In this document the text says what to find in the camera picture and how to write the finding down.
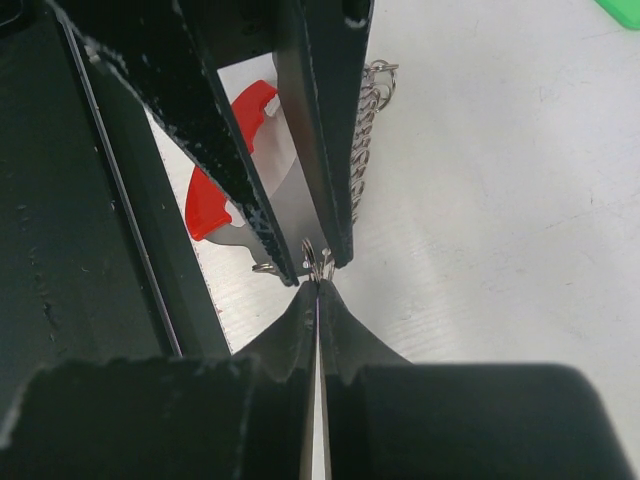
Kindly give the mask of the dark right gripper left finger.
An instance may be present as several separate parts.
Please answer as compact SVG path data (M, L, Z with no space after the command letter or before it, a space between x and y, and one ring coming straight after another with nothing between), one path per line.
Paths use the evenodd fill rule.
M18 392L5 479L307 479L318 289L227 358L69 361Z

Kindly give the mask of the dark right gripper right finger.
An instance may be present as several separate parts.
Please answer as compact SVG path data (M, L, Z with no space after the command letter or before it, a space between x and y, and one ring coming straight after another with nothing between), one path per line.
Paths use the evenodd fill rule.
M317 299L335 479L630 479L598 392L550 363L414 364L322 281Z

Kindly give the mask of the red handled metal key organizer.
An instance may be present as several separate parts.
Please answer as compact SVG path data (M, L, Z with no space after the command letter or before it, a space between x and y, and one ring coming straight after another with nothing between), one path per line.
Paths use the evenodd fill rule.
M365 188L373 122L395 93L398 68L397 64L383 59L364 66L350 154L353 209L358 207ZM253 82L232 102L232 110L268 199L284 223L282 231L296 275L313 271L312 251L320 254L320 270L332 269L333 258L316 213L312 211L313 202L276 87L262 79ZM277 273L275 264L254 238L247 222L241 219L239 210L199 168L193 170L189 183L185 222L194 241L244 247L254 260L254 272Z

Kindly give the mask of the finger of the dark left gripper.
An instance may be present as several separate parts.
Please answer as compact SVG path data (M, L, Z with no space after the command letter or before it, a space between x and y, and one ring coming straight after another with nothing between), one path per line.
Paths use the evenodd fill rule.
M278 1L278 91L324 238L353 259L351 149L374 4Z
M53 1L51 7L239 210L286 286L294 264L189 1Z

